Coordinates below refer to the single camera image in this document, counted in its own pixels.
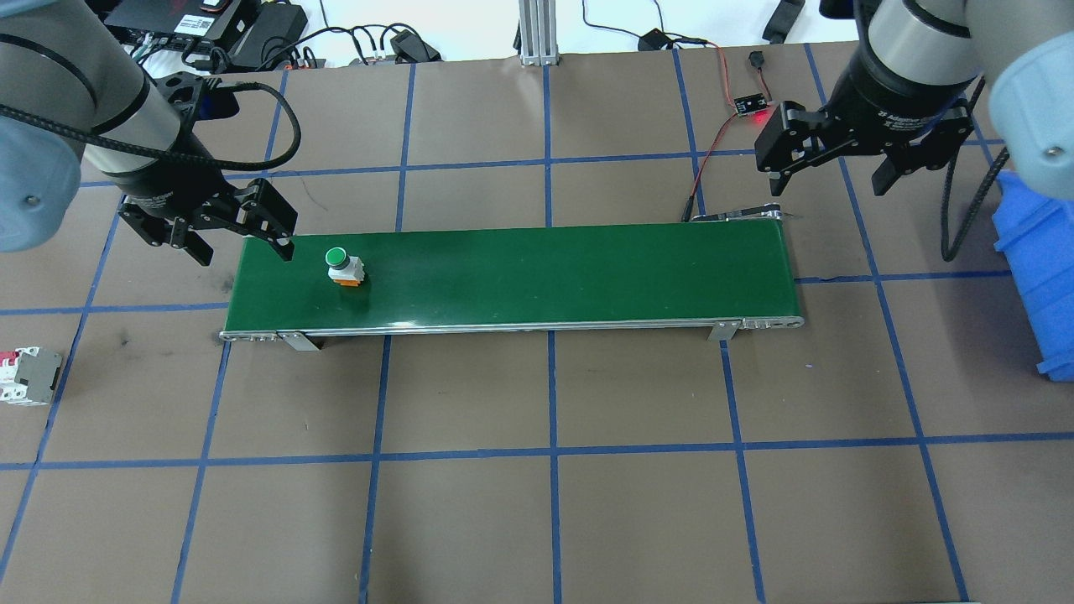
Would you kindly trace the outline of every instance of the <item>green push button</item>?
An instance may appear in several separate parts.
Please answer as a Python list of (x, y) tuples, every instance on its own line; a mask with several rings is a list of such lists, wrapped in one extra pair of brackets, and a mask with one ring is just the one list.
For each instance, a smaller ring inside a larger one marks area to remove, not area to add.
[(333, 269), (342, 269), (350, 261), (347, 250), (342, 247), (333, 247), (324, 254), (324, 261)]

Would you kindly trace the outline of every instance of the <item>black power brick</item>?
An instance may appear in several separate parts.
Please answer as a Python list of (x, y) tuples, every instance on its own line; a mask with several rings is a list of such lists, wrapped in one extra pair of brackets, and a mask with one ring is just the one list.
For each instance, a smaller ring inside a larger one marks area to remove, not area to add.
[[(279, 53), (280, 48), (299, 40), (302, 30), (306, 28), (306, 20), (305, 11), (297, 4), (262, 3), (253, 25), (232, 49), (231, 68), (228, 71), (246, 73), (257, 70), (268, 57)], [(287, 53), (280, 53), (265, 69), (275, 69), (287, 57)]]
[(417, 34), (401, 31), (392, 38), (392, 52), (397, 63), (425, 63), (444, 60), (436, 48), (425, 44)]

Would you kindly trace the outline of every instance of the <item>electronic device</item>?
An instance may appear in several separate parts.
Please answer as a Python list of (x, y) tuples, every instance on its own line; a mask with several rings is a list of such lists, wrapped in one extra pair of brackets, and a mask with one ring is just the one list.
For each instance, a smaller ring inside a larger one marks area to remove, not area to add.
[(208, 12), (204, 0), (122, 0), (104, 19), (122, 44), (140, 44), (147, 34), (170, 37), (165, 48), (183, 51), (191, 40), (197, 54), (214, 46), (230, 51), (253, 23), (258, 0), (221, 1)]
[[(258, 71), (275, 51), (297, 41), (304, 29), (306, 29), (306, 12), (302, 6), (280, 2), (261, 4), (253, 25), (232, 47), (231, 67), (228, 71)], [(266, 69), (275, 69), (286, 60), (286, 55), (280, 56), (268, 63)]]

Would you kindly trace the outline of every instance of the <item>red led light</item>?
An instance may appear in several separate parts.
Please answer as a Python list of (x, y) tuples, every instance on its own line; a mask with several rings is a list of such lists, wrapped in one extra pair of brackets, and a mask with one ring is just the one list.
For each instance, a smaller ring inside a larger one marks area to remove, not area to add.
[(771, 110), (768, 110), (768, 109), (764, 109), (764, 110), (758, 111), (757, 113), (753, 114), (753, 118), (752, 118), (753, 123), (756, 124), (757, 126), (764, 126), (765, 123), (768, 121), (768, 115), (770, 113), (771, 113)]

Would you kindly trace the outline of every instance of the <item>electrical cable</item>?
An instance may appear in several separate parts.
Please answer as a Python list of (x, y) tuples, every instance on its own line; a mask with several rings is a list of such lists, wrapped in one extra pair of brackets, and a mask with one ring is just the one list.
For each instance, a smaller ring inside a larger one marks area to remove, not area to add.
[(199, 42), (201, 42), (201, 38), (191, 38), (190, 41), (187, 42), (187, 45), (183, 48), (183, 53), (179, 55), (179, 62), (187, 67), (194, 67), (189, 59), (190, 55), (194, 52), (194, 46), (197, 46)]
[(59, 134), (60, 136), (71, 139), (72, 141), (77, 141), (79, 143), (85, 143), (87, 145), (93, 145), (130, 155), (137, 155), (141, 157), (150, 157), (171, 163), (203, 166), (207, 168), (235, 170), (240, 172), (260, 172), (262, 170), (278, 168), (294, 157), (294, 154), (299, 152), (299, 145), (302, 142), (302, 129), (299, 127), (299, 118), (294, 115), (294, 110), (291, 109), (291, 105), (287, 102), (287, 99), (284, 98), (284, 95), (272, 86), (261, 84), (260, 82), (241, 82), (229, 88), (236, 92), (245, 90), (264, 90), (276, 98), (276, 101), (282, 107), (284, 113), (287, 114), (287, 118), (291, 123), (291, 144), (287, 147), (287, 150), (266, 161), (228, 161), (215, 159), (209, 156), (155, 149), (151, 147), (144, 147), (142, 145), (116, 141), (114, 139), (107, 139), (105, 136), (93, 134), (92, 132), (87, 132), (66, 124), (60, 124), (59, 121), (53, 121), (46, 117), (25, 112), (5, 104), (0, 104), (0, 116), (10, 117), (16, 121), (21, 121), (23, 124), (41, 128), (42, 130), (47, 130), (48, 132), (53, 132), (55, 134)]
[(724, 49), (720, 47), (715, 42), (709, 42), (709, 45), (716, 49), (720, 55), (720, 62), (723, 63), (724, 68), (724, 100), (727, 101), (727, 106), (734, 107), (735, 101), (731, 99), (731, 78), (727, 73), (727, 55), (724, 54)]
[(302, 49), (302, 60), (306, 63), (306, 69), (317, 69), (317, 55), (309, 46)]
[(638, 35), (637, 33), (635, 33), (633, 31), (629, 31), (627, 29), (622, 29), (622, 28), (619, 28), (619, 27), (611, 27), (610, 25), (599, 25), (599, 24), (595, 24), (595, 23), (590, 23), (590, 19), (586, 16), (585, 11), (586, 11), (586, 9), (585, 9), (585, 0), (582, 0), (582, 23), (584, 23), (585, 25), (587, 25), (587, 26), (590, 26), (590, 27), (592, 27), (594, 29), (606, 29), (608, 31), (618, 31), (620, 33), (625, 33), (627, 35), (633, 35), (633, 37), (637, 38), (638, 40), (641, 40), (640, 35)]
[(686, 198), (686, 207), (682, 212), (682, 221), (688, 222), (691, 219), (691, 214), (694, 213), (694, 199), (697, 197), (697, 189), (701, 186), (701, 174), (705, 173), (705, 167), (709, 163), (709, 158), (715, 153), (716, 147), (720, 146), (720, 142), (727, 134), (727, 130), (735, 118), (739, 117), (738, 113), (732, 113), (727, 120), (724, 121), (723, 126), (716, 132), (716, 138), (712, 140), (712, 145), (709, 146), (709, 150), (705, 154), (705, 158), (701, 160), (701, 166), (697, 169), (697, 176), (694, 177), (694, 186), (690, 189), (690, 197)]
[(324, 21), (324, 27), (329, 26), (329, 14), (324, 12), (324, 0), (317, 0), (321, 5), (321, 20)]
[(144, 55), (142, 55), (141, 57), (139, 57), (135, 60), (135, 62), (137, 62), (137, 64), (144, 66), (145, 61), (149, 60), (149, 57), (151, 57), (153, 55), (156, 55), (157, 53), (159, 53), (161, 51), (166, 49), (168, 45), (171, 44), (171, 43), (172, 43), (172, 37), (171, 35), (166, 35), (166, 37), (160, 39), (155, 47), (149, 48), (149, 52), (145, 53)]
[(384, 35), (388, 34), (388, 31), (391, 30), (391, 31), (394, 31), (394, 32), (397, 33), (398, 32), (398, 28), (401, 28), (401, 27), (404, 28), (404, 29), (409, 29), (410, 33), (413, 33), (415, 35), (417, 35), (418, 40), (420, 40), (423, 44), (425, 43), (425, 39), (422, 38), (420, 33), (418, 33), (418, 30), (415, 29), (415, 28), (412, 28), (412, 27), (410, 27), (410, 26), (408, 26), (405, 23), (393, 23), (391, 25), (372, 25), (369, 27), (382, 27), (382, 28), (384, 28), (384, 30), (380, 32), (380, 49), (381, 51), (384, 49)]
[(761, 68), (757, 68), (757, 77), (760, 80), (760, 87), (765, 91), (765, 100), (772, 102), (772, 91), (768, 89), (768, 83), (765, 82), (765, 72)]
[[(273, 64), (273, 62), (277, 58), (279, 58), (280, 56), (282, 56), (285, 54), (289, 54), (291, 51), (297, 48), (297, 46), (300, 44), (304, 44), (305, 42), (308, 42), (309, 40), (313, 40), (314, 38), (317, 38), (318, 35), (322, 34), (322, 33), (328, 33), (328, 32), (347, 33), (347, 34), (349, 34), (350, 38), (351, 38), (351, 41), (354, 44), (354, 49), (358, 52), (358, 58), (361, 59), (362, 64), (369, 64), (369, 61), (366, 60), (366, 58), (365, 58), (365, 53), (362, 52), (362, 45), (359, 44), (359, 42), (358, 42), (358, 37), (354, 35), (354, 31), (357, 31), (358, 29), (362, 29), (364, 27), (377, 27), (377, 26), (355, 26), (355, 27), (352, 27), (350, 29), (345, 28), (345, 27), (331, 26), (331, 27), (325, 27), (325, 28), (318, 29), (317, 31), (314, 31), (313, 33), (304, 35), (304, 37), (295, 40), (294, 42), (291, 42), (290, 44), (287, 44), (286, 46), (280, 47), (276, 52), (276, 54), (271, 55), (267, 59), (264, 60), (264, 62), (262, 62), (260, 66), (258, 66), (258, 68), (255, 69), (253, 71), (263, 71), (263, 70), (270, 68)], [(272, 38), (270, 38), (268, 40), (265, 40), (265, 44), (267, 44), (270, 40), (272, 40)], [(262, 45), (262, 54), (264, 53), (264, 49), (265, 49), (264, 45)]]
[(661, 9), (661, 3), (658, 0), (653, 0), (653, 4), (656, 4), (656, 16), (661, 20), (661, 31), (664, 31), (664, 11)]
[(208, 58), (213, 61), (213, 67), (209, 69), (211, 73), (223, 73), (231, 68), (231, 55), (219, 46), (213, 46), (209, 48)]
[[(982, 77), (977, 82), (976, 88), (973, 89), (973, 95), (970, 97), (969, 102), (969, 113), (973, 116), (973, 107), (976, 106), (977, 100), (981, 98), (981, 92), (985, 88), (985, 78)], [(977, 191), (970, 199), (970, 205), (966, 208), (966, 214), (962, 215), (962, 224), (958, 228), (958, 232), (955, 234), (955, 241), (949, 242), (950, 239), (950, 189), (952, 184), (955, 179), (955, 164), (958, 162), (958, 149), (955, 155), (952, 156), (950, 162), (947, 163), (947, 174), (944, 176), (943, 181), (943, 197), (940, 203), (940, 256), (943, 257), (944, 262), (950, 262), (956, 257), (958, 257), (959, 250), (962, 248), (962, 243), (966, 241), (966, 235), (970, 232), (970, 227), (973, 226), (974, 219), (977, 217), (977, 213), (981, 212), (981, 206), (985, 202), (985, 197), (988, 191), (992, 188), (992, 184), (996, 183), (996, 177), (999, 175), (1000, 170), (1006, 164), (1007, 160), (1011, 158), (1011, 154), (1007, 153), (1007, 148), (1003, 147), (992, 164), (988, 167), (988, 172), (985, 173), (984, 178), (981, 181), (981, 185), (977, 186)]]

